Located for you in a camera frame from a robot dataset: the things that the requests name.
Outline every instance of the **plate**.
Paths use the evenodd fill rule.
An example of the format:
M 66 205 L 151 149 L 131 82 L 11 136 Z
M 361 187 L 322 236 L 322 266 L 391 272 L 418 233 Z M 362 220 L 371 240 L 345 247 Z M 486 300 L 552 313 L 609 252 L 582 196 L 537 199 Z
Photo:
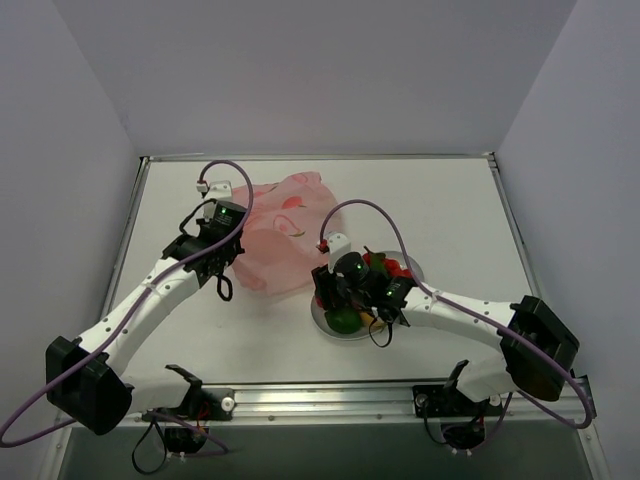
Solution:
M 402 252 L 396 250 L 383 251 L 387 258 L 391 260 L 397 260 L 402 269 L 407 268 L 407 264 L 402 257 Z M 426 281 L 424 277 L 424 272 L 422 268 L 412 257 L 409 257 L 409 262 L 411 263 L 411 268 L 418 276 L 421 282 Z M 360 330 L 354 333 L 338 333 L 331 330 L 329 324 L 324 318 L 324 310 L 318 306 L 316 303 L 315 297 L 311 296 L 311 317 L 313 318 L 313 323 L 320 329 L 322 333 L 328 335 L 329 337 L 336 338 L 338 340 L 362 340 L 363 338 L 369 338 L 369 328 L 363 326 Z M 376 329 L 372 332 L 372 335 L 379 335 L 384 329 Z

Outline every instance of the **pink cloth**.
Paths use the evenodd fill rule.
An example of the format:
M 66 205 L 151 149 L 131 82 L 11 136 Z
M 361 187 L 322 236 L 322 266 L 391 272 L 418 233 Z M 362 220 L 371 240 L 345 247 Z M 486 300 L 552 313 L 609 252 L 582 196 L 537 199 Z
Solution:
M 320 226 L 337 202 L 318 172 L 296 173 L 280 183 L 254 185 L 253 210 L 242 234 L 246 253 L 233 262 L 240 284 L 267 295 L 312 283 L 311 270 L 328 257 L 316 245 Z M 233 201 L 248 202 L 247 187 L 233 190 Z M 342 231 L 340 214 L 327 231 Z

